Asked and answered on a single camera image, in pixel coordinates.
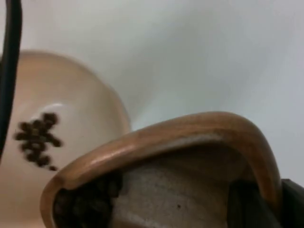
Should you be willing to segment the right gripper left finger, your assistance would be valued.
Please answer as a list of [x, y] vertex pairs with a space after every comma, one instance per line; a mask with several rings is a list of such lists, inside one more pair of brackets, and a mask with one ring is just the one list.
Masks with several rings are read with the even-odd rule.
[[259, 194], [256, 184], [235, 181], [229, 186], [229, 228], [276, 228], [277, 219]]

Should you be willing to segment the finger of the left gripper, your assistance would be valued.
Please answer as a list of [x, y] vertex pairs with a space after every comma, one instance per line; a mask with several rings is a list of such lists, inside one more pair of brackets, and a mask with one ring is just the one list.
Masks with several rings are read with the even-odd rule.
[[0, 61], [0, 153], [3, 154], [12, 112], [22, 34], [21, 0], [6, 1], [6, 24]]

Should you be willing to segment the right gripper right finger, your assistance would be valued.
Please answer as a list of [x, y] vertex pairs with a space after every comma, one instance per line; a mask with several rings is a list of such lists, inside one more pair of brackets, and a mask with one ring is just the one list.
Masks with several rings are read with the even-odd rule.
[[304, 188], [290, 179], [282, 179], [283, 228], [304, 228]]

